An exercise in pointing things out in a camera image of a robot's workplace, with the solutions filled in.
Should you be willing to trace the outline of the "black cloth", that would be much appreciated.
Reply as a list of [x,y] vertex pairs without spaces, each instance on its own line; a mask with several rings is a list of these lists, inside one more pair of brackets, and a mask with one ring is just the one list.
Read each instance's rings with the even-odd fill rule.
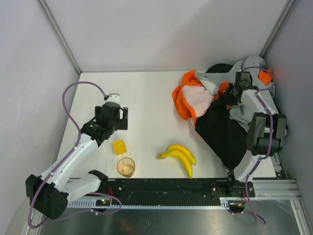
[[[213,67],[221,68],[222,64]],[[272,72],[263,67],[259,70],[259,79],[265,85],[274,83]],[[208,82],[205,87],[208,88],[210,84],[216,86]],[[205,114],[197,119],[195,130],[230,170],[234,170],[246,153],[247,131],[237,121],[229,118],[229,112],[221,98],[217,100],[217,104],[212,102]]]

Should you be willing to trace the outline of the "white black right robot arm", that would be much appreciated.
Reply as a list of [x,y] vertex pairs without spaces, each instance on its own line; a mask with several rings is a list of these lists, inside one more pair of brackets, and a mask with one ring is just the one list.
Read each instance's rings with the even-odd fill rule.
[[244,106],[252,115],[246,134],[246,153],[233,170],[234,180],[243,183],[246,190],[260,163],[282,150],[287,133],[287,117],[278,112],[266,92],[256,86],[232,84],[225,94],[227,104]]

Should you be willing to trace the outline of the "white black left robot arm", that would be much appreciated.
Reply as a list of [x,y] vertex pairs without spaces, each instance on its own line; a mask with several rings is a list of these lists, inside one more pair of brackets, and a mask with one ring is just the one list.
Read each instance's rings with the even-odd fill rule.
[[79,130],[78,139],[68,152],[40,176],[30,175],[26,195],[34,209],[51,220],[58,219],[72,201],[97,191],[106,175],[92,170],[69,183],[75,169],[117,130],[128,129],[128,108],[114,102],[95,107],[95,116]]

